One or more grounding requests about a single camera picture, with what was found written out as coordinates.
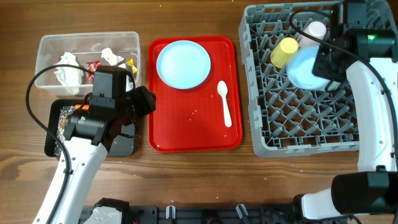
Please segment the pink white cup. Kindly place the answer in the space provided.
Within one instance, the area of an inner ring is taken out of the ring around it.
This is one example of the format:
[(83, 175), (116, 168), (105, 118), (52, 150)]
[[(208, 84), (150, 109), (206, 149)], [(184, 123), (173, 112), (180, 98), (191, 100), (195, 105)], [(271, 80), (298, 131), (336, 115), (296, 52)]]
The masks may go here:
[[(319, 21), (313, 21), (311, 22), (304, 30), (304, 32), (312, 37), (315, 37), (317, 39), (323, 40), (327, 29), (326, 26), (319, 22)], [(298, 37), (298, 46), (300, 48), (306, 48), (306, 47), (310, 47), (310, 46), (319, 46), (320, 43), (309, 39), (306, 36), (300, 35)]]

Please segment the red serving tray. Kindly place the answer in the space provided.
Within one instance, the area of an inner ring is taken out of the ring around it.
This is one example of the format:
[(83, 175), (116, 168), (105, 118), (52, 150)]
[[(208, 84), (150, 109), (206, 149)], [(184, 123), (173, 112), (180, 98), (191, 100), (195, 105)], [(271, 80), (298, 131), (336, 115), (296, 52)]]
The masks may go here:
[[(160, 51), (176, 38), (154, 40), (148, 48), (148, 89), (156, 95), (156, 110), (149, 115), (149, 143), (157, 151), (188, 152), (233, 149), (242, 141), (243, 122), (233, 42), (224, 35), (189, 37), (209, 53), (211, 70), (191, 90), (166, 85), (156, 70)], [(222, 99), (217, 91), (223, 80), (232, 127), (224, 125)]]

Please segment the brown food piece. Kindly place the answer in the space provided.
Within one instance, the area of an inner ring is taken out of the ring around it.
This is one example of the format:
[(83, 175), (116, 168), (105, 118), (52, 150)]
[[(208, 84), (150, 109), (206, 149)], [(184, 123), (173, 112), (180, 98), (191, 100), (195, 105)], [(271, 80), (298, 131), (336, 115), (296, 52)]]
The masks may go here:
[(60, 126), (60, 128), (65, 129), (67, 118), (68, 118), (68, 114), (63, 115), (63, 116), (60, 118), (60, 121), (59, 121), (59, 126)]

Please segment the white rice pile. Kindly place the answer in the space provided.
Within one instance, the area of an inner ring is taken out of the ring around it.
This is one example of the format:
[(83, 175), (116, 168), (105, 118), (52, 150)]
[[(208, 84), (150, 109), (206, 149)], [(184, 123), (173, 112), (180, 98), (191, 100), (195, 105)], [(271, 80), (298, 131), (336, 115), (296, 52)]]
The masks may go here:
[(57, 124), (57, 132), (56, 132), (56, 134), (57, 134), (57, 137), (59, 138), (59, 140), (60, 140), (60, 142), (61, 143), (63, 143), (64, 141), (65, 141), (65, 136), (64, 136), (64, 129), (62, 129), (62, 128), (60, 128), (60, 126), (59, 126), (59, 121), (60, 121), (60, 118), (63, 116), (63, 115), (66, 115), (66, 114), (68, 114), (68, 115), (70, 115), (70, 114), (72, 114), (73, 112), (74, 112), (74, 106), (63, 106), (63, 107), (61, 107), (61, 109), (60, 109), (60, 114), (59, 114), (59, 117), (58, 117), (58, 124)]

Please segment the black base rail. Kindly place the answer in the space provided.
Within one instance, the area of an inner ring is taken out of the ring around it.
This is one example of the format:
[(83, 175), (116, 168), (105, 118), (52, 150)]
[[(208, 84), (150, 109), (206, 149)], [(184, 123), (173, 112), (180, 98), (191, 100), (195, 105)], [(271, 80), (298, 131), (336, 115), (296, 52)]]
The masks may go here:
[[(246, 206), (247, 222), (258, 224), (272, 223), (314, 223), (312, 220), (292, 218), (289, 204), (264, 206)], [(131, 206), (127, 216), (128, 223), (206, 223), (210, 218), (217, 218), (221, 223), (244, 223), (244, 217), (238, 214), (236, 207), (177, 207), (175, 217), (167, 218), (165, 207)]]

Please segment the yellow plastic cup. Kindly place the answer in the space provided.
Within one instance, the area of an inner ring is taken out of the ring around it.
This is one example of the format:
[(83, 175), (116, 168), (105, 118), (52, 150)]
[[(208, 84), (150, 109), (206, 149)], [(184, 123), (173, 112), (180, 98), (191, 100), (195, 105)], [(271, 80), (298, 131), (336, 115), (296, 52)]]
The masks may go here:
[(282, 68), (297, 53), (298, 49), (299, 44), (295, 39), (291, 37), (282, 39), (271, 52), (271, 63), (277, 68)]

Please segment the light blue bowl with rice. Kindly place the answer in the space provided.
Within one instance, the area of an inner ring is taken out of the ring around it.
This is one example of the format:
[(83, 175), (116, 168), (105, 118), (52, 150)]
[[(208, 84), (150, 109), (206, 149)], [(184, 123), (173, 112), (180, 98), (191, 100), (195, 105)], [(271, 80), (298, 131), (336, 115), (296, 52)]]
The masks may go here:
[(287, 76), (297, 88), (323, 91), (330, 82), (312, 72), (318, 51), (319, 46), (299, 49), (287, 64)]

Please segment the large white tissue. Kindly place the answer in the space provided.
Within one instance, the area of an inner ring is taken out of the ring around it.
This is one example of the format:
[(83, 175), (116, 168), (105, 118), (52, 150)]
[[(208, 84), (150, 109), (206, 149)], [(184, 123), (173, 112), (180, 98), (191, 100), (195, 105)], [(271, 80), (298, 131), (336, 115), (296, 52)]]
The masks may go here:
[[(79, 67), (76, 60), (76, 56), (70, 52), (65, 52), (61, 57), (57, 65), (74, 65)], [(54, 72), (57, 80), (63, 85), (67, 86), (67, 91), (72, 95), (77, 95), (80, 92), (79, 86), (82, 84), (83, 71), (77, 68), (71, 67), (57, 67), (57, 71)]]

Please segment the orange carrot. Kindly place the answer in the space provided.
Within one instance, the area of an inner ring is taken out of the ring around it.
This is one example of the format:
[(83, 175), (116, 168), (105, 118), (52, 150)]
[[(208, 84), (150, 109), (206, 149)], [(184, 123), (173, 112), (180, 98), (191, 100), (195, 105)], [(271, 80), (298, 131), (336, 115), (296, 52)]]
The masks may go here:
[(77, 110), (77, 109), (82, 109), (82, 110), (88, 110), (89, 109), (89, 105), (84, 105), (84, 106), (82, 106), (82, 105), (75, 105), (75, 109)]

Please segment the clear plastic storage bin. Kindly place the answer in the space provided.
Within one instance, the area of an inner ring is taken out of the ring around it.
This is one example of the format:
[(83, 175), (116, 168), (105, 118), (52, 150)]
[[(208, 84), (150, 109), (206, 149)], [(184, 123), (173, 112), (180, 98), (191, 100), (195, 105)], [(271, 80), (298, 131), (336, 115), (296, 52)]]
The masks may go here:
[[(108, 61), (101, 56), (103, 49), (107, 48), (124, 59), (122, 64), (132, 60), (137, 68), (137, 72), (133, 74), (135, 83), (128, 84), (126, 89), (140, 86), (141, 50), (139, 35), (133, 31), (45, 35), (39, 44), (35, 71), (39, 72), (56, 63), (63, 63), (62, 56), (66, 52), (73, 54), (77, 64), (84, 68), (88, 62), (98, 60), (102, 65), (108, 65)], [(56, 78), (56, 71), (55, 68), (43, 73), (35, 80), (36, 87), (56, 96), (84, 96), (93, 90), (93, 84), (87, 75), (81, 78), (81, 85), (62, 85)]]

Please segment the black rectangular tray bin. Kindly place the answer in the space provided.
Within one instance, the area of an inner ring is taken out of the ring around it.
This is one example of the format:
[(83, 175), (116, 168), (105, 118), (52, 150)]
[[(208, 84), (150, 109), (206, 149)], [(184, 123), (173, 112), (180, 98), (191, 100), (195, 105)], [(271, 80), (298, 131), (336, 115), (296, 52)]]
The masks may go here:
[[(56, 134), (58, 117), (60, 109), (63, 106), (74, 106), (79, 105), (83, 100), (77, 99), (58, 99), (55, 100), (50, 109), (50, 117), (48, 129), (51, 133)], [(114, 141), (110, 147), (108, 156), (109, 157), (125, 157), (130, 156), (134, 153), (134, 140), (136, 133), (136, 125), (131, 123), (127, 126), (122, 126), (121, 134), (114, 138)], [(49, 135), (46, 135), (44, 153), (49, 157), (60, 157), (61, 148), (55, 142), (55, 140)]]

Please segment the small white tissue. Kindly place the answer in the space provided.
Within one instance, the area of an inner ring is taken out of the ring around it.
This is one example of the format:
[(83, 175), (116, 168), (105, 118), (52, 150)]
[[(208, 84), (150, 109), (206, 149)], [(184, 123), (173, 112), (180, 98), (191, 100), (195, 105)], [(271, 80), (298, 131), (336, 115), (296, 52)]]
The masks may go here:
[(124, 61), (122, 56), (115, 55), (110, 48), (105, 48), (101, 52), (101, 57), (105, 59), (111, 66), (117, 65)]

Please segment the yellow snack wrapper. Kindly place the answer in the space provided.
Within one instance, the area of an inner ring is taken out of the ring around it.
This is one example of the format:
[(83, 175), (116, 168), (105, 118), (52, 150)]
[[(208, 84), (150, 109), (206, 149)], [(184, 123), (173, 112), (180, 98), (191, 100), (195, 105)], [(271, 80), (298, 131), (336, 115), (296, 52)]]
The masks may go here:
[(134, 65), (134, 60), (130, 59), (125, 63), (128, 67), (131, 67), (132, 74), (137, 73), (137, 67)]

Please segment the red strawberry candy wrapper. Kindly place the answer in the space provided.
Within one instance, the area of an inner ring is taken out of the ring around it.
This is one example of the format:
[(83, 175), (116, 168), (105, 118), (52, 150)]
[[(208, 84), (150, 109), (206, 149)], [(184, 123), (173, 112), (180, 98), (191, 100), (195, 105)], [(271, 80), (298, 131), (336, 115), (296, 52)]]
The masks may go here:
[(89, 73), (87, 73), (87, 78), (89, 79), (90, 83), (93, 84), (94, 83), (94, 73), (96, 71), (96, 69), (101, 65), (101, 62), (99, 60), (97, 61), (93, 61), (93, 62), (87, 62), (86, 66), (88, 68), (88, 70), (90, 71)]

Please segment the light blue plate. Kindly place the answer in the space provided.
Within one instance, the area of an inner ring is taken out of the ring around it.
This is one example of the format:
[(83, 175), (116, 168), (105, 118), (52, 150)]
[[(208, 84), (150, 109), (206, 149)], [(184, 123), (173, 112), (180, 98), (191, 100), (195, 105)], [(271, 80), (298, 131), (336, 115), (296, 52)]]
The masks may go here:
[(211, 59), (200, 44), (190, 40), (178, 40), (160, 51), (155, 66), (159, 78), (166, 85), (187, 90), (206, 80), (211, 70)]

